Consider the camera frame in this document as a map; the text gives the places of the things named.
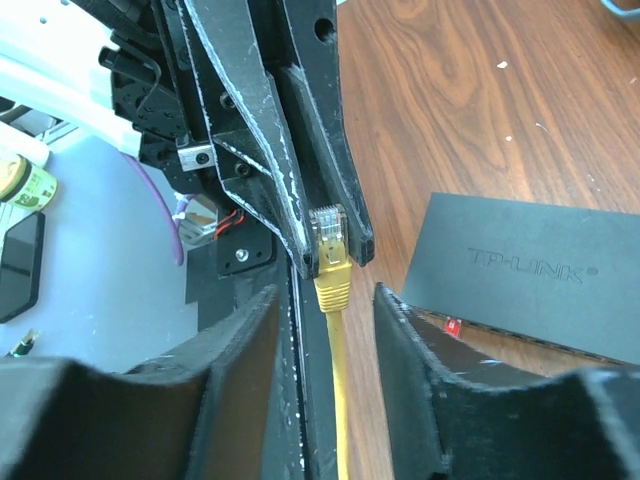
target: hole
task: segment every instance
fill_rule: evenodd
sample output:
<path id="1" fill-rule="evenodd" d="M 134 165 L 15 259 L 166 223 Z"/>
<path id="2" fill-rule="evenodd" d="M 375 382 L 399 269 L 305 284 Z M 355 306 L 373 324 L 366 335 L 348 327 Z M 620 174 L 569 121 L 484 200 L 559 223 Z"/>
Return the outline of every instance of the hole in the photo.
<path id="1" fill-rule="evenodd" d="M 316 37 L 322 43 L 333 43 L 336 41 L 336 29 L 328 18 L 321 18 L 316 22 Z"/>
<path id="2" fill-rule="evenodd" d="M 220 105 L 222 105 L 222 108 L 225 110 L 233 110 L 236 108 L 235 103 L 233 103 L 233 99 L 227 92 L 223 92 L 222 95 L 220 95 Z"/>

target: black 3d-printed part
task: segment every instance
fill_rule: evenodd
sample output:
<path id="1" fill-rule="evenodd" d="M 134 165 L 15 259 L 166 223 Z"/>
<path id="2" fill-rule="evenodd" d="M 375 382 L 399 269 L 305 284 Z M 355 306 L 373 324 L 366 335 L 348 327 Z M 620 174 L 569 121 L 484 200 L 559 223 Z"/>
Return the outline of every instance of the black 3d-printed part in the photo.
<path id="1" fill-rule="evenodd" d="M 305 279 L 318 270 L 311 209 L 341 204 L 351 256 L 373 259 L 344 130 L 335 0 L 149 0 L 124 20 L 111 3 L 81 5 L 115 30 L 121 49 L 101 62 L 116 113 L 144 133 L 141 161 L 182 193 L 247 210 Z M 176 148 L 193 146 L 210 147 L 215 167 L 183 172 Z"/>
<path id="2" fill-rule="evenodd" d="M 430 325 L 381 285 L 374 315 L 396 478 L 640 478 L 640 368 L 538 377 Z"/>
<path id="3" fill-rule="evenodd" d="M 126 375 L 1 359 L 0 479 L 257 478 L 276 288 Z"/>

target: desk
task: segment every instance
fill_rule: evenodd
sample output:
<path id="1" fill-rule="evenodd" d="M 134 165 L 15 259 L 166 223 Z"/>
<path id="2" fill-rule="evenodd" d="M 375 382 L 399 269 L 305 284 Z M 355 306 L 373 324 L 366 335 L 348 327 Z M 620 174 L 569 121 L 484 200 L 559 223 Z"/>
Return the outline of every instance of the desk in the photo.
<path id="1" fill-rule="evenodd" d="M 187 269 L 173 263 L 167 225 L 140 178 L 114 147 L 79 130 L 52 151 L 59 190 L 45 209 L 40 296 L 0 325 L 0 355 L 35 328 L 32 356 L 124 372 L 193 337 Z M 174 208 L 162 172 L 149 173 Z"/>
<path id="2" fill-rule="evenodd" d="M 374 283 L 401 290 L 432 192 L 640 213 L 639 27 L 599 0 L 349 0 L 338 23 L 345 121 L 377 243 L 348 312 L 351 469 L 389 479 Z M 463 335 L 537 373 L 589 363 Z"/>

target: jar lid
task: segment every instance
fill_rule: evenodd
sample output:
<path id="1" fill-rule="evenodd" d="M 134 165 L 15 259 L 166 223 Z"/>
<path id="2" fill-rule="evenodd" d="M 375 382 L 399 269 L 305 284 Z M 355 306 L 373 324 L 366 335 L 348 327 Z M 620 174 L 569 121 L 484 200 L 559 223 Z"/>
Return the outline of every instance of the jar lid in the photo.
<path id="1" fill-rule="evenodd" d="M 27 161 L 20 155 L 0 150 L 0 199 L 6 197 L 20 182 L 27 167 Z"/>

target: gray surface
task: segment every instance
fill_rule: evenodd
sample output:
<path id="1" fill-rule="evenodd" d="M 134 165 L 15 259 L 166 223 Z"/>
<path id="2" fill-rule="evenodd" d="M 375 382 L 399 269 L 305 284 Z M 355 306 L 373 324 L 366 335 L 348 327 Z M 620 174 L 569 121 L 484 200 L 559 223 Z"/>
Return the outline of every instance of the gray surface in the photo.
<path id="1" fill-rule="evenodd" d="M 195 335 L 186 267 L 173 262 L 168 227 L 146 186 L 113 147 L 80 131 L 53 150 L 48 170 L 60 189 L 45 210 L 40 299 L 0 325 L 0 353 L 36 328 L 31 355 L 124 371 Z M 164 176 L 149 172 L 173 209 Z"/>

